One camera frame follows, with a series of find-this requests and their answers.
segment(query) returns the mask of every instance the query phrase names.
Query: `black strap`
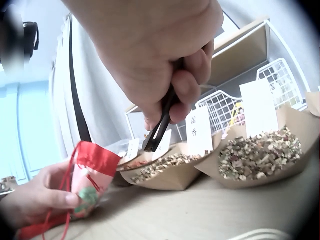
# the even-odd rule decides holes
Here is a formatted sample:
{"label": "black strap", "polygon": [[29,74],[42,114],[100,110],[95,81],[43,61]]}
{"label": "black strap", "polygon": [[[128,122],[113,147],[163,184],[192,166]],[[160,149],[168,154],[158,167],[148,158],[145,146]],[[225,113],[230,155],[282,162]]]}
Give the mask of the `black strap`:
{"label": "black strap", "polygon": [[73,69],[73,58],[72,58],[72,17],[70,20],[70,38],[69,38],[69,69],[70,69],[70,82],[71,82],[71,94],[72,94],[72,101],[73,107],[75,109],[76,114],[76,121],[78,126],[78,131],[80,135],[80,139],[82,141],[91,142],[89,130],[87,123],[85,122],[83,112],[80,106],[77,87],[76,87],[76,80],[75,80],[75,73]]}

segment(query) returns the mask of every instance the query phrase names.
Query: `tweezers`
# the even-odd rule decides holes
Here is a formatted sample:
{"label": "tweezers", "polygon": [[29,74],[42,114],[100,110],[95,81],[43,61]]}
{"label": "tweezers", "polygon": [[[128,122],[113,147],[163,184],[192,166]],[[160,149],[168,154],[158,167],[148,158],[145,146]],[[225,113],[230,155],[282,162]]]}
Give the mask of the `tweezers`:
{"label": "tweezers", "polygon": [[[173,72],[177,69],[183,69],[183,58],[179,58],[173,63]],[[143,141],[142,149],[148,152],[155,152],[158,148],[159,143],[170,123],[169,110],[172,105],[178,103],[180,100],[174,91],[172,84],[166,93],[166,95],[162,98],[162,114],[159,123],[152,129],[147,138]]]}

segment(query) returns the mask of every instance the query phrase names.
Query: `wire grid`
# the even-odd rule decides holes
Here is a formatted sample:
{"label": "wire grid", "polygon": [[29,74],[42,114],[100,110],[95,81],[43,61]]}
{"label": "wire grid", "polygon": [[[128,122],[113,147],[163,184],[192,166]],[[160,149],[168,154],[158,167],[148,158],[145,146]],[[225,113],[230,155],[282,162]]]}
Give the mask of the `wire grid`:
{"label": "wire grid", "polygon": [[286,102],[295,109],[299,108],[302,96],[285,59],[279,58],[258,69],[257,80],[265,78],[269,82],[276,109]]}
{"label": "wire grid", "polygon": [[196,103],[196,107],[207,106],[211,125],[211,134],[226,131],[235,124],[244,124],[244,115],[239,113],[241,98],[234,98],[218,90]]}

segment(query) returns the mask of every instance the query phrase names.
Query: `table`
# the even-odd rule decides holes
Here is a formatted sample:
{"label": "table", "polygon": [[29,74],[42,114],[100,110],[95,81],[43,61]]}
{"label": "table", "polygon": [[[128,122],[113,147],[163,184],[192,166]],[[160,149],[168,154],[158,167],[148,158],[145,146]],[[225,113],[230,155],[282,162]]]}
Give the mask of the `table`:
{"label": "table", "polygon": [[[319,196],[318,150],[303,173],[257,188],[225,189],[206,175],[182,192],[112,186],[89,218],[70,224],[65,240],[227,240],[258,228],[291,233],[312,196]],[[49,230],[46,239],[60,240],[63,229]]]}

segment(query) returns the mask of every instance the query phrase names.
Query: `dried herbs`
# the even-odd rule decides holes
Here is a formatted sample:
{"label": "dried herbs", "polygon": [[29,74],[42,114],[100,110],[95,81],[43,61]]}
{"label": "dried herbs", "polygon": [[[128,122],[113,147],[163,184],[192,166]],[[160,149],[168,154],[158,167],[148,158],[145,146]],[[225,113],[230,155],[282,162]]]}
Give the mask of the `dried herbs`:
{"label": "dried herbs", "polygon": [[219,172],[225,179],[265,178],[294,165],[301,155],[299,140],[284,126],[279,131],[229,141],[220,152]]}
{"label": "dried herbs", "polygon": [[118,169],[118,171],[125,171],[125,170],[130,170],[130,169],[134,169],[134,168],[138,168],[142,165],[147,164],[148,161],[147,160],[139,160],[139,161],[133,161],[132,163],[128,163],[123,167],[120,167]]}
{"label": "dried herbs", "polygon": [[134,183],[140,183],[145,180],[151,179],[163,172],[166,168],[171,166],[178,166],[181,164],[187,164],[202,158],[200,155],[198,156],[188,156],[182,153],[169,155],[167,157],[160,157],[155,162],[150,165],[147,165],[138,172],[137,175],[131,178]]}

